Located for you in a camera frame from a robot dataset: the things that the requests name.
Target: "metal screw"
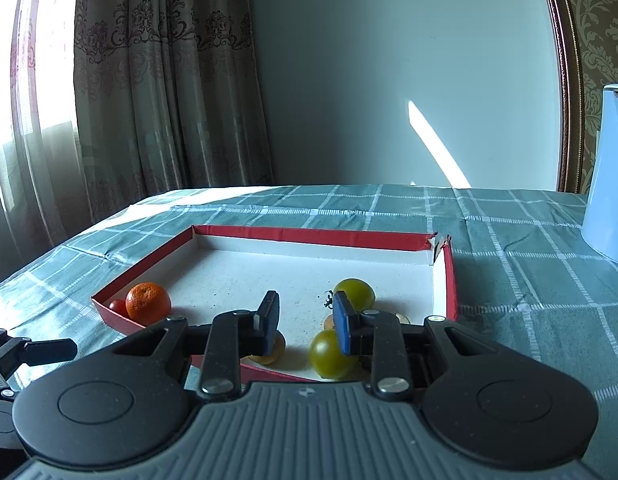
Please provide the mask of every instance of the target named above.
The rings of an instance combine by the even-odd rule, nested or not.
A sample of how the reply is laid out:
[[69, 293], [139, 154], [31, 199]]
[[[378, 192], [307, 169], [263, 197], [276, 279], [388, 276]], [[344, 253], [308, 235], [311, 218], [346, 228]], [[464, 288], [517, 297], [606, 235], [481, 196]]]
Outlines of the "metal screw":
[[409, 383], [402, 377], [385, 377], [378, 381], [378, 389], [384, 394], [401, 394], [409, 389]]
[[202, 383], [202, 391], [209, 395], [225, 394], [233, 390], [233, 383], [228, 379], [208, 379]]

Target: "sunlight patch on wall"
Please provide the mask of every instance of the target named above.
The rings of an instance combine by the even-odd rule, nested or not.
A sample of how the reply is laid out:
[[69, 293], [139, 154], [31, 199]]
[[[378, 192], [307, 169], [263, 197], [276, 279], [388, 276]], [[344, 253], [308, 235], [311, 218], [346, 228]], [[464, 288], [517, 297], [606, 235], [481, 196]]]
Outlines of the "sunlight patch on wall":
[[422, 140], [425, 147], [429, 150], [442, 170], [442, 173], [447, 177], [451, 187], [470, 188], [471, 186], [469, 182], [467, 182], [464, 173], [460, 170], [457, 163], [455, 163], [451, 153], [449, 153], [449, 150], [436, 135], [431, 125], [420, 113], [420, 110], [416, 108], [416, 105], [413, 104], [412, 101], [409, 101], [407, 108], [409, 110], [409, 124], [411, 124], [413, 130], [418, 134], [420, 140]]

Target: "cardboard tray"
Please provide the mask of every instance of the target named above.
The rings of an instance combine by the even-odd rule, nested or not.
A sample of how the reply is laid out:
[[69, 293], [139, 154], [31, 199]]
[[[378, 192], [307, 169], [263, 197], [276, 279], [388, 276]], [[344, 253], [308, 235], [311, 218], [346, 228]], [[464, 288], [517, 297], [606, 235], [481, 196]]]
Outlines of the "cardboard tray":
[[[278, 329], [287, 347], [270, 367], [244, 358], [241, 380], [314, 381], [307, 359], [331, 313], [327, 292], [344, 278], [374, 288], [375, 307], [422, 324], [431, 314], [455, 319], [457, 300], [449, 239], [432, 234], [236, 226], [191, 226], [148, 254], [93, 297], [102, 320], [129, 335], [143, 327], [108, 309], [132, 286], [167, 289], [172, 313], [189, 324], [211, 323], [221, 312], [256, 310], [266, 291], [280, 296]], [[199, 366], [201, 356], [193, 357]]]

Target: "green checkered tablecloth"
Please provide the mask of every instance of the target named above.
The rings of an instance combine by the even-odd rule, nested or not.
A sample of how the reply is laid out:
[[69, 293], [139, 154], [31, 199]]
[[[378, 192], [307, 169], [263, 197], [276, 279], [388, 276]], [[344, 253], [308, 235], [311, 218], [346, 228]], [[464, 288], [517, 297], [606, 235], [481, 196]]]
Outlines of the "green checkered tablecloth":
[[[530, 190], [296, 186], [179, 190], [131, 206], [0, 285], [0, 327], [71, 337], [83, 356], [120, 335], [90, 296], [191, 224], [452, 236], [460, 321], [581, 380], [600, 421], [585, 462], [618, 479], [618, 265], [580, 236], [586, 199]], [[28, 384], [52, 365], [22, 367]]]

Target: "gold damask wallpaper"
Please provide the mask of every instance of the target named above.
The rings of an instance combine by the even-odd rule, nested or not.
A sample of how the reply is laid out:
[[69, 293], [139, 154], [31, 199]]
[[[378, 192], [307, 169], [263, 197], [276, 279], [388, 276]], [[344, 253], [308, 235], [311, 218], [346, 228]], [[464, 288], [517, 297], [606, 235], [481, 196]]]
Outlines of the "gold damask wallpaper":
[[618, 82], [618, 0], [570, 0], [584, 86], [584, 149], [580, 192], [592, 182], [602, 88]]

